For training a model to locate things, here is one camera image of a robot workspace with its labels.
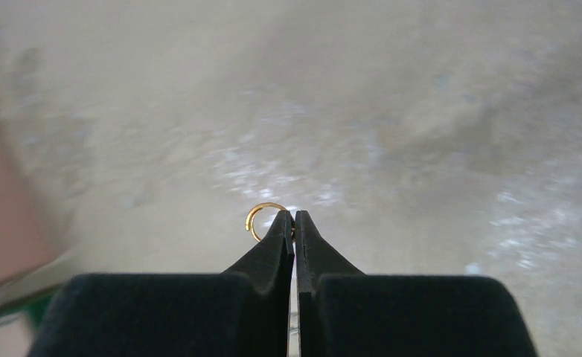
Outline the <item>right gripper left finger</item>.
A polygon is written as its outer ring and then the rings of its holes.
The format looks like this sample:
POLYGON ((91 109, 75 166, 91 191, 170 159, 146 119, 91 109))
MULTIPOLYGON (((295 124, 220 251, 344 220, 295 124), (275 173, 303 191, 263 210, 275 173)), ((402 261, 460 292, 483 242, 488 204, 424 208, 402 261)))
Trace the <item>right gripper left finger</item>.
POLYGON ((218 274, 82 274, 54 297, 30 356, 285 356, 293 220, 218 274))

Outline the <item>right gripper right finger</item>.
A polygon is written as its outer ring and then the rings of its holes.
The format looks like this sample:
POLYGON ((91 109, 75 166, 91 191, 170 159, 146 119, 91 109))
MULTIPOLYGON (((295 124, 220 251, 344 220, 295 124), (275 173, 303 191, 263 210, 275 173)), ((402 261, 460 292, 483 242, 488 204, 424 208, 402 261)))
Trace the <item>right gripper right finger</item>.
POLYGON ((295 215, 302 356, 535 356, 521 311, 490 277, 370 275, 295 215))

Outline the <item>green jewelry box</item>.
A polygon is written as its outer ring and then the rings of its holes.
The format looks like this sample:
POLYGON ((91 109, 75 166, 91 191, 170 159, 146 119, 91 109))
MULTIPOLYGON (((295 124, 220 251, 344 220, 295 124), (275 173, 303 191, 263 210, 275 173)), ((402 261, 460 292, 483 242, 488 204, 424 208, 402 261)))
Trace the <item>green jewelry box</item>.
POLYGON ((0 356, 26 356, 59 285, 0 305, 0 356))

